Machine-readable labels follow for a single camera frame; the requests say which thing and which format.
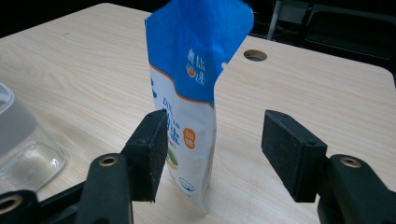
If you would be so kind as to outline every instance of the logo on bag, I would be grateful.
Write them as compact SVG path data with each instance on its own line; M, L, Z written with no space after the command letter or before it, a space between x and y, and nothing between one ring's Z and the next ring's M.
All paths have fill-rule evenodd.
M183 131L183 140L186 147L189 149L195 149L195 131L193 129L185 128Z
M195 55L194 51L190 49L187 55L189 63L186 64L186 71L189 77L194 78L201 86L205 85L205 62L202 57Z
M187 180L179 177L178 181L180 182L181 186L183 186L184 189L188 190L188 191L195 191L195 188L192 184L190 184L189 182L187 182Z

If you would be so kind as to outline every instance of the orange label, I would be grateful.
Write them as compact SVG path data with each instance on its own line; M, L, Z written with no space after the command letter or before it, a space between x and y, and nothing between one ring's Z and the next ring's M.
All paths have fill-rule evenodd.
M186 64L186 69L187 69L187 74L189 74L190 77L195 77L195 69L192 65Z
M183 139L184 139L184 144L189 149L194 149L195 148L195 132L193 129L186 128L183 131Z

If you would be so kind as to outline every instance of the table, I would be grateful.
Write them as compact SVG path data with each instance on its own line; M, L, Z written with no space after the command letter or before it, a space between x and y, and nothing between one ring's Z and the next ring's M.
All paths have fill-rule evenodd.
M40 200L83 181L99 155L120 152L154 110L148 15L102 4L0 39L1 82L67 153ZM249 49L268 58L250 61ZM293 116L328 144L328 156L368 162L396 190L396 90L382 68L248 36L218 80L216 105L208 213L165 167L156 203L134 203L135 223L318 223L317 205L294 203L262 154L265 109Z

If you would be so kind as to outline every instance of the bag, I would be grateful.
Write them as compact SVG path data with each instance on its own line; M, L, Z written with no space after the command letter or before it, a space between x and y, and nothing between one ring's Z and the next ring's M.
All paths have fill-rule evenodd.
M174 0L146 19L154 103L168 114L168 170L204 212L216 139L215 83L252 25L252 10L239 0Z

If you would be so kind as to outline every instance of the plastic container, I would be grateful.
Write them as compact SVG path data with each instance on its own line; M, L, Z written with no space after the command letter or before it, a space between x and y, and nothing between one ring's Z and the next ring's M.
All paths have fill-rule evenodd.
M38 190L64 164L64 152L12 90L0 82L0 193Z

